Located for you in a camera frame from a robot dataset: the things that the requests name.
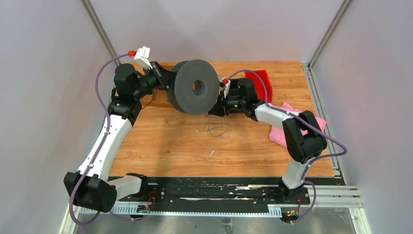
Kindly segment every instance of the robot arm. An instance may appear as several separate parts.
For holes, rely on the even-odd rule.
[[[223,79],[221,82],[224,90],[221,91],[217,103],[209,114],[225,116],[232,113],[244,113],[254,121],[266,122],[283,129],[291,158],[287,171],[279,182],[280,195],[284,201],[296,197],[303,187],[304,173],[310,159],[320,156],[321,152],[327,148],[326,139],[289,115],[288,112],[279,111],[273,105],[258,100],[252,80],[241,78],[228,82]],[[320,129],[314,114],[310,111],[290,113]],[[302,135],[301,130],[306,130],[307,134]]]
[[[142,109],[140,99],[151,94],[155,88],[169,88],[169,82],[176,77],[175,72],[162,68],[157,62],[149,62],[148,55],[148,47],[140,48],[135,55],[135,60],[143,66],[145,74],[136,71],[131,64],[122,64],[115,70],[116,88],[112,91],[112,101],[108,106],[111,125],[107,138],[94,163],[91,164],[91,158],[107,133],[108,123],[105,121],[85,161],[76,173],[68,172],[64,178],[66,190],[70,195],[86,168],[90,167],[75,194],[74,205],[106,213],[123,197],[132,195],[140,199],[148,193],[148,181],[144,175],[129,173],[122,178],[108,181],[109,170],[119,146]]]

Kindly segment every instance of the red connector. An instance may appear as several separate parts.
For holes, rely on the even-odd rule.
[[[129,51],[128,51],[128,54],[129,54],[129,57],[135,57],[136,51],[129,50]]]

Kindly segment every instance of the red container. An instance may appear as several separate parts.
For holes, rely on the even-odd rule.
[[[270,80],[268,79],[268,74],[266,70],[257,70],[254,71],[257,73],[258,76],[263,80],[265,84],[265,88],[268,94],[268,102],[272,102],[272,86]],[[265,100],[265,90],[261,81],[254,75],[252,72],[244,72],[246,78],[251,79],[254,83],[255,92],[257,92],[257,96],[259,100]]]

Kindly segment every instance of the spool hole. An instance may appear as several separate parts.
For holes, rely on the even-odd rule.
[[[196,80],[192,85],[192,91],[195,95],[201,95],[205,90],[205,85],[202,81]]]

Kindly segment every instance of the metal floor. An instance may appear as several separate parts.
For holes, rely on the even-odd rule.
[[[92,214],[82,214],[89,220]],[[148,216],[142,221],[121,221],[101,214],[91,225],[76,227],[75,234],[355,234],[348,208],[315,208],[305,219],[289,226],[278,218],[221,218]]]

